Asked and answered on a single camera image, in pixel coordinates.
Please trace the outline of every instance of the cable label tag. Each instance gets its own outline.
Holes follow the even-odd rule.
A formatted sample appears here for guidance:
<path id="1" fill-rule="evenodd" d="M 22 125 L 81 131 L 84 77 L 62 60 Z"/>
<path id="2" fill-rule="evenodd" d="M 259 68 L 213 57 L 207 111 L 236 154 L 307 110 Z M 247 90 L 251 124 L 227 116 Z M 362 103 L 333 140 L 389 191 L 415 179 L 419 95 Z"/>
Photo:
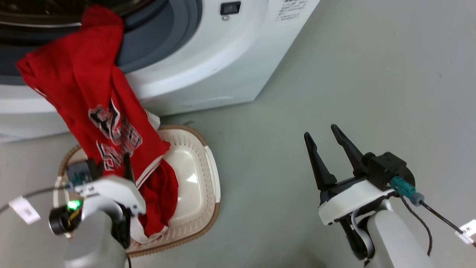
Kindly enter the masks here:
<path id="1" fill-rule="evenodd" d="M 11 200 L 8 204 L 28 225 L 40 219 L 38 212 L 36 212 L 28 200 L 22 196 Z"/>
<path id="2" fill-rule="evenodd" d="M 476 234 L 476 220 L 466 223 L 465 225 L 461 226 L 460 229 L 464 232 L 464 234 L 461 235 L 458 232 L 455 232 L 455 234 L 466 244 L 472 244 L 474 242 L 473 239 L 476 239 L 476 236 L 471 237 L 472 235 Z"/>

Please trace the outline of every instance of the black cable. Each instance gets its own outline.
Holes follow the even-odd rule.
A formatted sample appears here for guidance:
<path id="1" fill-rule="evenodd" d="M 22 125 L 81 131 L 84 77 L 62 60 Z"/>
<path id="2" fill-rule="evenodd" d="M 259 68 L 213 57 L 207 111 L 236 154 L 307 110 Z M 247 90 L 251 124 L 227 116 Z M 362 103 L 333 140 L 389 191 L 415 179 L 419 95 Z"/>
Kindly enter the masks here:
<path id="1" fill-rule="evenodd" d="M 37 191 L 34 191 L 34 192 L 31 192 L 31 193 L 27 193 L 25 195 L 23 195 L 23 197 L 26 199 L 26 198 L 29 198 L 29 197 L 32 197 L 32 196 L 37 196 L 39 194 L 44 194 L 44 193 L 49 193 L 49 192 L 52 192 L 54 190 L 64 190 L 66 189 L 66 187 L 64 186 L 60 186 L 60 187 L 48 187 L 48 188 L 44 188 L 44 189 L 41 189 L 41 190 L 37 190 Z M 3 205 L 1 208 L 0 208 L 0 214 L 5 212 L 5 210 L 7 210 L 8 208 L 10 207 L 10 205 L 7 203 L 5 205 Z"/>
<path id="2" fill-rule="evenodd" d="M 410 211 L 410 213 L 415 216 L 415 218 L 423 224 L 423 227 L 425 227 L 426 232 L 428 233 L 428 239 L 430 240 L 428 243 L 428 252 L 426 253 L 428 256 L 430 256 L 431 249 L 433 248 L 433 237 L 431 236 L 430 228 L 426 225 L 426 223 L 418 216 L 415 211 L 412 210 L 410 205 L 408 205 L 407 201 L 403 198 L 403 196 L 400 196 L 400 199 L 402 199 L 403 204 L 405 207 Z"/>
<path id="3" fill-rule="evenodd" d="M 434 209 L 432 209 L 429 205 L 427 205 L 423 200 L 420 200 L 419 202 L 422 206 L 424 206 L 426 209 L 428 209 L 431 213 L 433 213 L 436 217 L 438 217 L 440 220 L 444 221 L 446 224 L 451 226 L 456 232 L 460 233 L 461 235 L 464 234 L 464 231 L 458 228 L 458 226 L 454 225 L 452 222 L 447 220 L 445 217 L 441 216 L 438 212 L 436 212 Z"/>

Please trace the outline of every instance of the clothing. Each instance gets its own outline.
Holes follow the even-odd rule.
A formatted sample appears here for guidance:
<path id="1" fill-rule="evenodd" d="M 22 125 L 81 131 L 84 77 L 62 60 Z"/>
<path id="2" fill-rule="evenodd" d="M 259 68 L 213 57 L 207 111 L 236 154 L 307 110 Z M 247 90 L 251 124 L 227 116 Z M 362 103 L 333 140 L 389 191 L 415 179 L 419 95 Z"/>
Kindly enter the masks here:
<path id="1" fill-rule="evenodd" d="M 145 235 L 163 233 L 177 206 L 178 183 L 173 168 L 161 161 L 170 144 L 148 123 L 147 112 L 114 64 L 122 19 L 92 5 L 81 23 L 78 32 L 28 53 L 17 67 L 26 84 L 55 106 L 86 155 L 103 161 L 104 175 L 122 176 L 122 157 L 129 153 L 147 205 L 140 218 Z"/>

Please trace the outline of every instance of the green led light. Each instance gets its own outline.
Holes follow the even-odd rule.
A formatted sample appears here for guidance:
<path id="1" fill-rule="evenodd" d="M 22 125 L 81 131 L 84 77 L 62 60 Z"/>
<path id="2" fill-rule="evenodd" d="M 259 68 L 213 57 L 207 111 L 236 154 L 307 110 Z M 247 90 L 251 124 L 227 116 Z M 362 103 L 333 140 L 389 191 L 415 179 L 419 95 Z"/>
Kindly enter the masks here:
<path id="1" fill-rule="evenodd" d="M 69 210 L 76 210 L 80 206 L 81 206 L 81 200 L 71 200 L 71 201 L 68 202 L 68 209 Z"/>

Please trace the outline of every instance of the white tag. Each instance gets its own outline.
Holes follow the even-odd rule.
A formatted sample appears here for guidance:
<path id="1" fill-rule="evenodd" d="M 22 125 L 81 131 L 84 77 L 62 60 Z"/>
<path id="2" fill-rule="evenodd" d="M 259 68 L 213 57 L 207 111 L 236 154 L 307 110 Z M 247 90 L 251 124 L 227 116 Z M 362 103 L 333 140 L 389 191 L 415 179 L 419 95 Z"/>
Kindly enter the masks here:
<path id="1" fill-rule="evenodd" d="M 160 117 L 156 116 L 155 114 L 146 110 L 147 119 L 149 120 L 149 124 L 157 131 L 160 127 Z"/>
<path id="2" fill-rule="evenodd" d="M 8 204 L 28 225 L 40 219 L 38 212 L 22 196 L 11 200 Z"/>
<path id="3" fill-rule="evenodd" d="M 460 234 L 455 232 L 455 234 L 463 240 L 466 244 L 472 244 L 474 240 L 470 237 L 476 234 L 476 220 L 472 220 L 465 225 L 461 226 L 460 229 L 464 232 L 464 234 Z"/>

